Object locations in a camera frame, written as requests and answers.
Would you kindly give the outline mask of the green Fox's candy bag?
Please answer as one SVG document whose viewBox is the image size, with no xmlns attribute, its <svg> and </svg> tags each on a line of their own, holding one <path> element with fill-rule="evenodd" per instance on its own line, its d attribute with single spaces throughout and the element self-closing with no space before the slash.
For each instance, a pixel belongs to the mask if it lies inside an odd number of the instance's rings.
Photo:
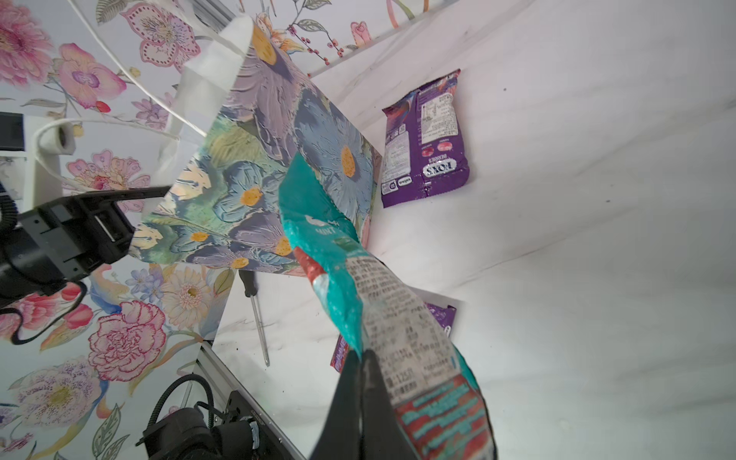
<svg viewBox="0 0 736 460">
<path fill-rule="evenodd" d="M 378 356 L 415 459 L 494 459 L 486 402 L 463 356 L 421 298 L 358 240 L 312 167 L 294 159 L 279 189 L 293 254 L 349 352 Z"/>
</svg>

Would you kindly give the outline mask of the purple snack packet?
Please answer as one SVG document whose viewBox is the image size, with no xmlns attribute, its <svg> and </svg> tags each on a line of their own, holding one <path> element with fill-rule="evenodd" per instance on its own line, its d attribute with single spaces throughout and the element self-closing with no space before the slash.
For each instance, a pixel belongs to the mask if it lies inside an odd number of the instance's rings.
<svg viewBox="0 0 736 460">
<path fill-rule="evenodd" d="M 454 103 L 460 75 L 456 69 L 383 109 L 385 208 L 442 195 L 468 182 L 471 169 Z"/>
</svg>

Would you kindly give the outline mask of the floral white paper bag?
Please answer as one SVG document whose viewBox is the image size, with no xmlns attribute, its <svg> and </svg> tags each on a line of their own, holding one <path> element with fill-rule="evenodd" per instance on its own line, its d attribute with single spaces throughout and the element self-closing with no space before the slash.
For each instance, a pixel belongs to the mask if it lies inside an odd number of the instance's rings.
<svg viewBox="0 0 736 460">
<path fill-rule="evenodd" d="M 348 118 L 248 17 L 223 36 L 247 49 L 201 148 L 138 225 L 131 254 L 150 264 L 295 274 L 278 190 L 303 158 L 358 239 L 370 234 L 380 157 Z"/>
</svg>

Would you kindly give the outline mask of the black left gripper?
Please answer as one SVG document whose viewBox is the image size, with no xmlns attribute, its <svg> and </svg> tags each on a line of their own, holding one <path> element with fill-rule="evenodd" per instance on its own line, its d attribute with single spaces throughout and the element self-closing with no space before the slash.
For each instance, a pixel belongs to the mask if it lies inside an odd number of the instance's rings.
<svg viewBox="0 0 736 460">
<path fill-rule="evenodd" d="M 170 186 L 63 197 L 17 217 L 1 231 L 1 297 L 50 296 L 128 254 L 134 233 L 118 202 L 165 197 Z"/>
</svg>

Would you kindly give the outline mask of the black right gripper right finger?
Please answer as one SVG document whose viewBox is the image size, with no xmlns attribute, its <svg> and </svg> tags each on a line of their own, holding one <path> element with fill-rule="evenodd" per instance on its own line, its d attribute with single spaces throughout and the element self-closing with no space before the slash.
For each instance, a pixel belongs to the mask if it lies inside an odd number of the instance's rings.
<svg viewBox="0 0 736 460">
<path fill-rule="evenodd" d="M 416 454 L 400 427 L 381 375 L 378 356 L 366 350 L 361 364 L 361 458 L 415 459 Z"/>
</svg>

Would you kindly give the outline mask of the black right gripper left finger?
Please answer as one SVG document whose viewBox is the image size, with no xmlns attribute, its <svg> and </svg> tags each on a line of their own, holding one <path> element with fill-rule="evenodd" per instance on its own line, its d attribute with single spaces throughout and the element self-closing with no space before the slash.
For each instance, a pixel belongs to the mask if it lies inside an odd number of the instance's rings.
<svg viewBox="0 0 736 460">
<path fill-rule="evenodd" d="M 338 380 L 328 417 L 310 459 L 360 459 L 360 377 L 360 358 L 356 352 L 350 352 Z"/>
</svg>

